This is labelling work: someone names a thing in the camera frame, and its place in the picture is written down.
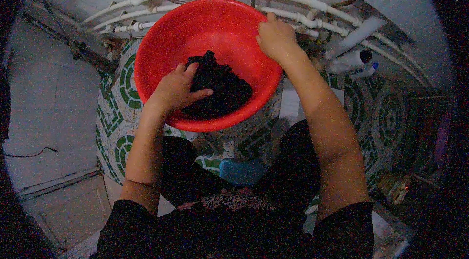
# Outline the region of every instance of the person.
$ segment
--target person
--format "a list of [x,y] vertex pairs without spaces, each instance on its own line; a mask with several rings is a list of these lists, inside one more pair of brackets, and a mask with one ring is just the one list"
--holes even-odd
[[[145,104],[128,156],[120,200],[102,229],[95,258],[370,258],[374,237],[363,158],[355,130],[332,90],[296,44],[287,23],[267,15],[256,37],[287,73],[306,120],[280,141],[280,153],[249,188],[237,188],[194,162],[185,139],[163,137],[165,119],[198,99],[197,64],[180,64]],[[314,235],[304,210],[320,195]],[[157,217],[162,195],[176,209]]]

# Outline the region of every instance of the white wall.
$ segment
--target white wall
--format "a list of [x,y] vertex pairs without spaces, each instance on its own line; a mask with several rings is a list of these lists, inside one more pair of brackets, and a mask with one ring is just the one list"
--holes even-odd
[[[44,13],[35,16],[47,18]],[[75,61],[68,46],[17,19],[11,42],[15,50],[10,75],[11,121],[6,157],[16,190],[97,165],[95,126],[99,76]]]

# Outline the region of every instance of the red plastic basin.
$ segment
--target red plastic basin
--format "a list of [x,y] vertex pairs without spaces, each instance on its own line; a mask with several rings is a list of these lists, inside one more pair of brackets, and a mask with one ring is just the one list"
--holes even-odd
[[210,132],[255,114],[272,96],[282,74],[256,41],[259,22],[266,20],[259,11],[235,0],[196,0],[168,12],[150,28],[137,51],[134,75],[143,103],[178,63],[211,50],[219,64],[230,65],[251,85],[252,97],[239,110],[216,119],[188,120],[176,112],[167,123],[186,131]]

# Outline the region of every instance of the sleeve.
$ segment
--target sleeve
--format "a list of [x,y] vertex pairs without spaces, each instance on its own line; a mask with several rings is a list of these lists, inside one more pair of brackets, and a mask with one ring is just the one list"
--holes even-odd
[[91,258],[151,258],[155,216],[130,200],[114,202],[111,216],[99,234]]
[[351,204],[320,221],[314,229],[318,258],[371,258],[374,248],[373,202]]

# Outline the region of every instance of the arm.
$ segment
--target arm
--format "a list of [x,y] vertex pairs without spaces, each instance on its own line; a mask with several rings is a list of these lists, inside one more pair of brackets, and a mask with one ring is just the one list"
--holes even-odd
[[306,53],[292,27],[273,13],[259,24],[257,41],[285,70],[300,97],[321,168],[318,220],[357,202],[369,201],[363,157],[342,105]]
[[161,141],[167,116],[213,94],[209,89],[190,93],[197,63],[191,64],[186,71],[184,69],[185,64],[179,64],[173,72],[161,79],[145,103],[125,168],[120,199],[139,203],[152,214],[158,212],[160,200]]

